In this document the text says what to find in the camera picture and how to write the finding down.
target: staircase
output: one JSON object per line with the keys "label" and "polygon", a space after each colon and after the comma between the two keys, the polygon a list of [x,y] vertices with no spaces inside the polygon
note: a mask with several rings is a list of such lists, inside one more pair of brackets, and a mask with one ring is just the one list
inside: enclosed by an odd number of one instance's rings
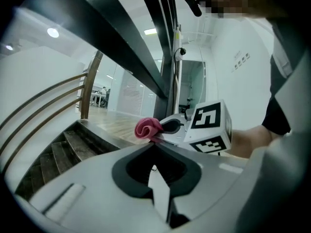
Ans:
{"label": "staircase", "polygon": [[42,153],[20,182],[16,194],[29,201],[45,184],[90,157],[132,146],[87,121],[77,121]]}

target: wooden floor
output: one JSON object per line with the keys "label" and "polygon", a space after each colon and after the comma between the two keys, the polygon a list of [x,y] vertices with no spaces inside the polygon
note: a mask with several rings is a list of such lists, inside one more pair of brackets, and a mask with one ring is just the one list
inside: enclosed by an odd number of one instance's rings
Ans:
{"label": "wooden floor", "polygon": [[88,120],[104,129],[110,135],[119,137],[134,144],[149,142],[148,139],[137,139],[134,135],[134,128],[140,117],[130,116],[97,106],[90,106]]}

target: rectangular ceiling light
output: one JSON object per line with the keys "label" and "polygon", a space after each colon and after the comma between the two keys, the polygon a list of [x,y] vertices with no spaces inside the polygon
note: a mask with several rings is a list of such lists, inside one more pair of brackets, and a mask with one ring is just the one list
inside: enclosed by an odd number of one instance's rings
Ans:
{"label": "rectangular ceiling light", "polygon": [[154,34],[154,33],[156,33],[156,29],[155,28],[154,29],[147,29],[144,32],[145,32],[146,35]]}

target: dark sleeve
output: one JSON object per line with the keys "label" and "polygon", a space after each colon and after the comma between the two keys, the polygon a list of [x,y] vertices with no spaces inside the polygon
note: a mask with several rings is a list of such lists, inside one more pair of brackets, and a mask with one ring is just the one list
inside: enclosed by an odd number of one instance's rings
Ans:
{"label": "dark sleeve", "polygon": [[275,99],[275,94],[284,85],[286,79],[280,74],[273,56],[270,60],[271,64],[271,98],[267,107],[266,116],[263,120],[262,125],[269,131],[284,135],[291,131],[291,128],[287,122],[287,119],[279,106],[277,100]]}

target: round ceiling light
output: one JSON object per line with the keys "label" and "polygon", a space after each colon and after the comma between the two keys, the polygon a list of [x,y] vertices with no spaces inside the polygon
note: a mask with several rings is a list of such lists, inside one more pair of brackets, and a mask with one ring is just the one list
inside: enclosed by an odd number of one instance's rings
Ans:
{"label": "round ceiling light", "polygon": [[13,47],[12,47],[11,45],[6,45],[5,47],[6,47],[8,50],[11,50],[11,51],[13,50]]}
{"label": "round ceiling light", "polygon": [[49,34],[49,36],[51,36],[53,38],[57,38],[59,36],[58,31],[56,29],[53,29],[53,28],[48,29],[48,34]]}

